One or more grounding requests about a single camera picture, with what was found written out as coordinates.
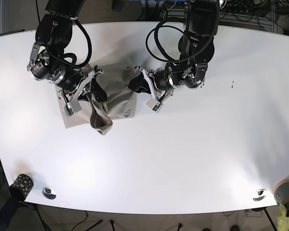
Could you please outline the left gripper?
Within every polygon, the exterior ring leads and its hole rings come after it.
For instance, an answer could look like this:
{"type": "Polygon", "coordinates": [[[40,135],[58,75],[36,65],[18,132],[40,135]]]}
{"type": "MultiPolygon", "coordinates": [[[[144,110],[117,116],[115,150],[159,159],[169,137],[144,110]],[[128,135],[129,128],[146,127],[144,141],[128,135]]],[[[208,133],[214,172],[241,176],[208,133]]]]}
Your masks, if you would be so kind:
{"type": "Polygon", "coordinates": [[[149,94],[146,105],[154,112],[159,112],[163,102],[173,95],[179,84],[174,84],[172,74],[162,68],[152,70],[137,66],[136,72],[139,75],[129,82],[128,88],[136,93],[149,94]]]}

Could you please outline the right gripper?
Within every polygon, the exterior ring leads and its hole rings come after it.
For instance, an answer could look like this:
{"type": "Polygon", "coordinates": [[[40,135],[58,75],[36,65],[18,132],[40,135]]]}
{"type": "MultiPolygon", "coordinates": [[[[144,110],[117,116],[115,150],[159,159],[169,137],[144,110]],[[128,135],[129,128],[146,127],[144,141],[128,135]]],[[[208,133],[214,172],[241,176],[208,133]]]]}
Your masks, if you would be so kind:
{"type": "Polygon", "coordinates": [[[97,76],[102,74],[99,68],[70,72],[60,82],[60,98],[63,100],[63,111],[67,117],[80,112],[80,101],[91,100],[92,96],[99,103],[107,101],[107,94],[97,83],[97,76]]]}

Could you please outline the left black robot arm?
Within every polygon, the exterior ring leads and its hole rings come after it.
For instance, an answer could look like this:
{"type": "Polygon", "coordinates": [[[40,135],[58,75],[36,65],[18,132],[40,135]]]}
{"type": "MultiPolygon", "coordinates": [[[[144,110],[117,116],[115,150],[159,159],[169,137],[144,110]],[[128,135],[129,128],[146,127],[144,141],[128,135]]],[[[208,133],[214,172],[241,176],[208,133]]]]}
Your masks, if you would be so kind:
{"type": "Polygon", "coordinates": [[[208,63],[214,56],[214,36],[217,34],[220,3],[217,0],[189,0],[184,8],[184,18],[168,17],[161,20],[149,32],[163,55],[166,65],[156,70],[136,66],[139,75],[129,83],[136,93],[150,94],[147,106],[158,112],[163,102],[173,95],[175,89],[185,86],[197,89],[204,85],[208,63]],[[169,23],[183,23],[184,30],[178,43],[179,59],[174,59],[162,47],[158,32],[170,27],[169,23]]]}

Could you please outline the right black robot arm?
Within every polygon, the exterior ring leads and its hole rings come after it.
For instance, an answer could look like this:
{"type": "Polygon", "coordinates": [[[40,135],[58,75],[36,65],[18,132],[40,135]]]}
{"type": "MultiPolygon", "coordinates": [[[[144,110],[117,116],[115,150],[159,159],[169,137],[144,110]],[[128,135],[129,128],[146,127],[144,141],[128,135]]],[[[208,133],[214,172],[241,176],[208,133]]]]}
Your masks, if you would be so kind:
{"type": "Polygon", "coordinates": [[[60,90],[65,101],[63,107],[67,116],[82,110],[80,101],[97,100],[106,105],[107,94],[97,83],[96,77],[102,69],[89,65],[92,56],[92,42],[84,27],[78,21],[83,6],[82,0],[50,0],[46,5],[46,14],[38,18],[28,72],[35,80],[47,80],[60,90]],[[72,39],[73,25],[77,25],[84,34],[88,54],[78,64],[74,53],[66,53],[65,48],[72,39]]]}

